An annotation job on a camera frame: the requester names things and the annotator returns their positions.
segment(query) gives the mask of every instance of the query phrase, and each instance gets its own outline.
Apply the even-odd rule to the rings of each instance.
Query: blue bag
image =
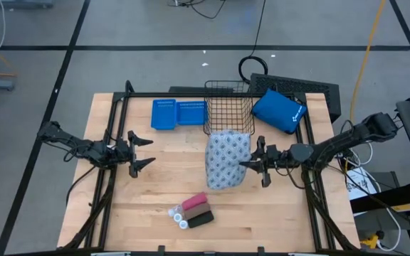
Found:
[[[287,134],[293,134],[306,113],[306,107],[268,89],[253,107],[255,117]]]

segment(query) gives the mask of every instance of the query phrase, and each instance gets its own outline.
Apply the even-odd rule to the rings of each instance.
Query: patterned cloth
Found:
[[[205,151],[206,182],[211,189],[238,186],[246,175],[239,163],[251,159],[251,138],[230,130],[213,133]]]

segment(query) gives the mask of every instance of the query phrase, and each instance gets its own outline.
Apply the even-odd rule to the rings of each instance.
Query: wire basket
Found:
[[[253,98],[243,81],[205,82],[208,119],[205,134],[223,130],[254,134]]]

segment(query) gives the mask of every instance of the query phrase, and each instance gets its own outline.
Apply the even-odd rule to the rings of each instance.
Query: gray floor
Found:
[[[164,0],[92,0],[79,46],[251,45],[256,36],[261,0],[228,0],[213,21],[191,9],[167,7]],[[66,46],[83,0],[57,0],[49,10],[6,12],[6,45]],[[410,28],[410,1],[398,0]],[[197,6],[212,14],[217,0]],[[259,44],[364,46],[377,12],[372,0],[267,0]],[[407,46],[390,4],[384,8],[374,45]],[[36,131],[61,67],[64,51],[1,52],[19,74],[13,92],[0,91],[0,234],[23,174]],[[59,91],[52,119],[82,136],[92,96],[121,91],[126,79],[138,92],[166,92],[170,86],[201,87],[207,80],[239,79],[241,50],[75,51]],[[256,51],[271,75],[340,85],[342,117],[364,57],[362,51]],[[247,63],[243,70],[262,72]],[[0,72],[8,71],[0,62]],[[410,51],[372,52],[357,101],[356,120],[374,112],[393,114],[395,102],[410,97]],[[359,149],[366,153],[364,147]],[[410,144],[403,131],[374,145],[369,171],[395,171],[410,183]],[[6,253],[52,250],[65,210],[65,194],[76,162],[64,164],[63,152],[43,146]],[[389,236],[385,242],[394,241]],[[410,253],[403,234],[400,251]]]

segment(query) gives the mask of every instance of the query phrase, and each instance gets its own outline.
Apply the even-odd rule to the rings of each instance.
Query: wooden tabletop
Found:
[[[112,94],[94,96],[86,139],[103,138],[111,99]],[[153,144],[136,148],[137,158],[156,157],[156,161],[145,167],[138,178],[129,176],[127,165],[118,167],[106,250],[155,251],[158,245],[165,245],[167,251],[255,252],[258,246],[264,246],[267,252],[315,251],[303,190],[295,188],[288,177],[279,176],[274,170],[270,171],[272,184],[268,188],[261,187],[261,175],[251,170],[247,171],[240,186],[222,191],[207,188],[204,152],[208,137],[202,126],[177,126],[172,131],[151,128],[153,100],[147,97],[129,100],[125,131],[133,130],[138,137],[153,140]],[[316,143],[332,137],[324,95],[307,94],[307,107]],[[119,117],[115,120],[114,136]],[[255,119],[255,127],[251,151],[256,148],[259,135],[265,136],[267,144],[276,144],[278,150],[296,143],[295,135],[287,135],[258,119]],[[90,167],[87,161],[79,160],[74,179]],[[58,246],[69,242],[89,216],[88,203],[93,200],[97,176],[96,171],[72,191]],[[301,183],[300,170],[294,170],[293,177]],[[322,180],[330,216],[352,244],[359,247],[344,176],[325,169]],[[202,191],[208,195],[215,220],[197,228],[179,229],[167,210]],[[318,214],[317,219],[322,246],[327,247],[323,222]],[[99,230],[100,218],[93,245],[97,245]]]

